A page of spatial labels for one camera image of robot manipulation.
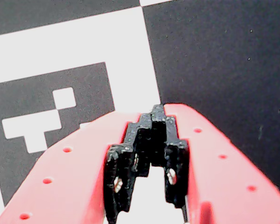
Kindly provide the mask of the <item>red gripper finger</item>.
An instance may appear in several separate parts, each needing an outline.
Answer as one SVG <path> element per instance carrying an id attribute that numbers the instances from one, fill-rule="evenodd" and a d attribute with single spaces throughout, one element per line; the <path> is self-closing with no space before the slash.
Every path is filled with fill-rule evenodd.
<path id="1" fill-rule="evenodd" d="M 0 216 L 0 224 L 116 223 L 130 210 L 150 136 L 150 113 L 111 112 L 48 148 Z"/>
<path id="2" fill-rule="evenodd" d="M 153 165 L 165 169 L 166 200 L 192 224 L 280 224 L 280 191 L 193 108 L 155 105 Z"/>

